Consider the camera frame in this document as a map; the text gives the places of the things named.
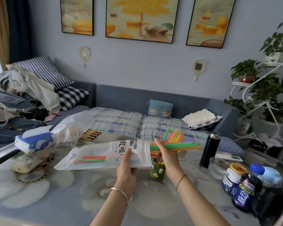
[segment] sofa armrest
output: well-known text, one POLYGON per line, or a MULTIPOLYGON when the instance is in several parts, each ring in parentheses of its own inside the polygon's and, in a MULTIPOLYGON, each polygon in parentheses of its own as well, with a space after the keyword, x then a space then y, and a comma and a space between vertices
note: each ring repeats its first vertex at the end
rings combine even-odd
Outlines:
POLYGON ((217 99, 211 99, 207 109, 218 115, 223 115, 221 121, 211 131, 217 132, 223 137, 232 138, 240 110, 217 99))
POLYGON ((90 94, 86 96, 83 100, 81 100, 78 105, 85 105, 88 106, 89 108, 95 107, 95 102, 96 102, 96 84, 95 83, 87 83, 87 82, 79 82, 75 81, 73 84, 70 86, 78 88, 78 89, 83 89, 88 91, 90 94))

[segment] black thermos bottle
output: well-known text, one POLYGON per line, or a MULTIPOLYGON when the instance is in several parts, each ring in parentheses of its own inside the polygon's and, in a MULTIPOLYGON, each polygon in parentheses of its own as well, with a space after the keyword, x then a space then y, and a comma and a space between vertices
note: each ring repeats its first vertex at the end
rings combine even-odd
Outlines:
POLYGON ((210 163, 210 158, 215 157, 215 154, 217 152, 219 143, 220 143, 220 134, 216 132, 211 132, 208 135, 208 138, 206 140, 206 144, 203 150, 203 154, 199 163, 200 167, 208 168, 208 165, 210 163))

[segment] bottle label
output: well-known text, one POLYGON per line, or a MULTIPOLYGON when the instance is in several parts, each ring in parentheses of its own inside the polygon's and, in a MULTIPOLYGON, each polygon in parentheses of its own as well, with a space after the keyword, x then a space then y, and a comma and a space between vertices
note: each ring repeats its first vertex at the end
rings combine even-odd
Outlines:
POLYGON ((237 191, 237 186, 238 184, 233 183, 227 175, 224 176, 223 181, 222 181, 222 187, 225 190, 226 193, 230 195, 235 195, 237 191))
POLYGON ((248 181, 244 180, 242 183, 239 183, 234 200, 240 207, 249 209, 254 196, 255 187, 248 181))

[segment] pink cloth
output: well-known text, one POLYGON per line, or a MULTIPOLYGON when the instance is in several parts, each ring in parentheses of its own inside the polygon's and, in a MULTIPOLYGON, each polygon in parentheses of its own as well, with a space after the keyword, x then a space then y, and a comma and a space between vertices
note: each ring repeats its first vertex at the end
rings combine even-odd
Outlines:
POLYGON ((56 116, 60 116, 60 115, 62 115, 62 114, 60 114, 60 111, 49 113, 49 115, 45 118, 44 122, 53 121, 53 119, 54 119, 56 116))

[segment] yellow tree in painting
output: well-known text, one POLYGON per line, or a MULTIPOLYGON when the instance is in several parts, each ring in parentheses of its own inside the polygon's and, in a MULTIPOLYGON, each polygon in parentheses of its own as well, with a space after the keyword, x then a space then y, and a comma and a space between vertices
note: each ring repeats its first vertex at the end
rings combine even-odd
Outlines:
POLYGON ((163 5, 168 3, 169 0, 119 0, 114 2, 113 5, 122 7, 123 14, 132 16, 140 15, 141 20, 136 23, 136 26, 142 27, 144 24, 144 14, 148 16, 169 14, 170 10, 163 7, 163 5))

